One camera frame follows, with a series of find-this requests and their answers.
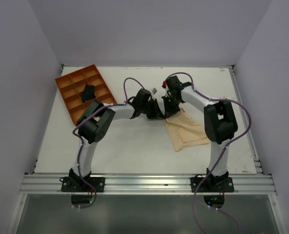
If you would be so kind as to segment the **cream beige underwear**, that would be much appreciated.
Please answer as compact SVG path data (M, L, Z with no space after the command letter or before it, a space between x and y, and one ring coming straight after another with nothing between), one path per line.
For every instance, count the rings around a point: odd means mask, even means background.
M210 143L204 126L196 122L183 108L175 115L164 119L164 124L176 152Z

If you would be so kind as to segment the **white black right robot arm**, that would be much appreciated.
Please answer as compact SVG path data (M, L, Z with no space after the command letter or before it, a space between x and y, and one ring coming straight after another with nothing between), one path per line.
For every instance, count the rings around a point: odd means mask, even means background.
M164 104L172 108L180 103L189 103L204 115L204 128L210 140L210 162L206 169L206 176L200 182L196 178L193 182L200 188L207 187L210 191L217 191L228 180L227 143L234 138L238 131L238 124L230 101L210 98L196 89L192 82L182 83L176 75L169 76L163 81L165 89Z

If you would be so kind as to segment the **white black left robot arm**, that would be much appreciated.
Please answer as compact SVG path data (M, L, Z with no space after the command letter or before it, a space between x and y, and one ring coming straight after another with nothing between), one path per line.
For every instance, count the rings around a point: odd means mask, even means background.
M140 89L135 97L123 104L106 104L93 101L77 122L73 134L80 139L80 147L75 165L70 169L68 182L63 184L85 191L90 185L91 163L99 141L107 133L112 121L119 119L134 119L141 114L159 115L154 95L156 88Z

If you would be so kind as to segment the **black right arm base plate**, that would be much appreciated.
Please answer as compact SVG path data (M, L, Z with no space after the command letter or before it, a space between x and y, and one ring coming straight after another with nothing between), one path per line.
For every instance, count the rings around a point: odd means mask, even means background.
M191 191L194 193L196 188L199 186L200 182L203 180L202 177L191 177L190 186ZM235 191L233 181L231 177L225 180L217 181L210 179L209 177L201 184L198 188L198 193L233 193Z

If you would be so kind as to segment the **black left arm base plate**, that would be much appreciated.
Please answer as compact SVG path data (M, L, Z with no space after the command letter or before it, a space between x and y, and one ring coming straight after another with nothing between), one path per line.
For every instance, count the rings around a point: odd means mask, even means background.
M104 192L104 177L85 177L84 180L90 185L92 185L95 188L96 192ZM85 193L92 191L92 188L85 184L81 179L79 185L72 181L68 176L61 177L59 181L62 183L62 192Z

